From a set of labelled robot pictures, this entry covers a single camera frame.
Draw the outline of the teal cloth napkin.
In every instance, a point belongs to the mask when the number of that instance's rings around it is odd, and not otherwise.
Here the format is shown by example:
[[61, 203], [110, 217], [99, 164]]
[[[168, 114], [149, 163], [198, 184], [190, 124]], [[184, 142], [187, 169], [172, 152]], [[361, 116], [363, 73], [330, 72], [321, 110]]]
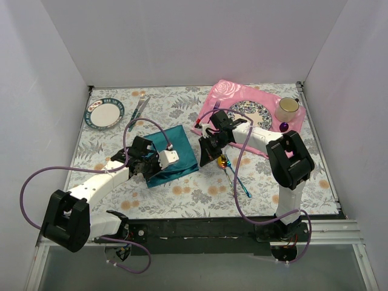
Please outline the teal cloth napkin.
[[179, 161], [147, 181], [148, 188], [163, 185], [199, 170], [198, 162], [183, 126], [177, 125], [169, 128], [165, 133], [172, 143], [173, 149], [177, 151]]

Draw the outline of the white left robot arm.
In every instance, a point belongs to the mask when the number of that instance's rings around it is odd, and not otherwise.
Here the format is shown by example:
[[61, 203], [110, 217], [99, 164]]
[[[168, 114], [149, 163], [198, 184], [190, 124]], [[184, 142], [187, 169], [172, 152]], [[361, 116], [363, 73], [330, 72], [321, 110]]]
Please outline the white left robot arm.
[[102, 173], [67, 192], [55, 191], [48, 202], [41, 236], [71, 252], [87, 241], [107, 236], [121, 243], [128, 238], [128, 218], [114, 210], [92, 215], [97, 203], [114, 188], [137, 174], [150, 178], [158, 173], [159, 153], [151, 140], [136, 137], [130, 147], [121, 149], [103, 167]]

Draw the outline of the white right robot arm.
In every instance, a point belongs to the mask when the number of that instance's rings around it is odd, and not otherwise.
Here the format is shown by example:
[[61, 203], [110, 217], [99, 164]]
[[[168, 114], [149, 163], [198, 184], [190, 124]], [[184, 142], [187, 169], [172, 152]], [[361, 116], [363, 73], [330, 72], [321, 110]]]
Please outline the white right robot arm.
[[272, 219], [254, 222], [257, 240], [288, 241], [302, 232], [301, 197], [315, 164], [299, 133], [264, 130], [254, 126], [246, 115], [229, 118], [227, 109], [213, 109], [207, 114], [209, 123], [197, 119], [195, 124], [195, 128], [201, 129], [201, 166], [219, 158], [230, 143], [241, 144], [242, 152], [251, 147], [268, 156], [272, 175], [279, 185], [279, 201]]

